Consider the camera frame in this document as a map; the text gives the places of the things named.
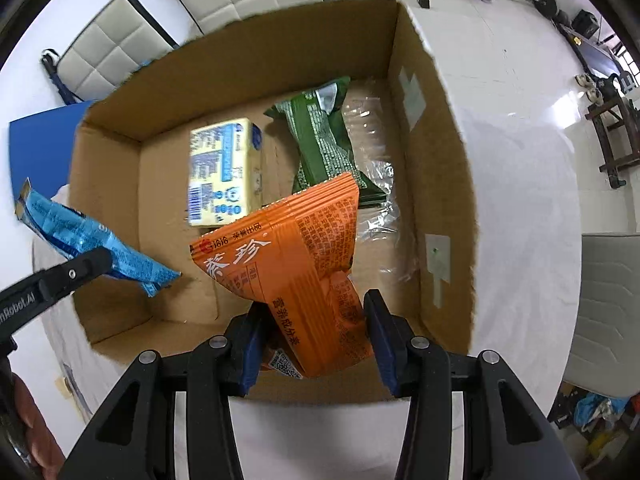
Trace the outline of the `person's hand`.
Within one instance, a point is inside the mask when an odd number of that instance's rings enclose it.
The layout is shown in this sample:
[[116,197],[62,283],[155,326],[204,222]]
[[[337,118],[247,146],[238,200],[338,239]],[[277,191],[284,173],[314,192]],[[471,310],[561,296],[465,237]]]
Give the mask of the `person's hand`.
[[17,414],[26,426],[26,440],[30,454],[40,466],[46,480],[56,480],[65,456],[47,426],[40,409],[25,383],[13,374]]

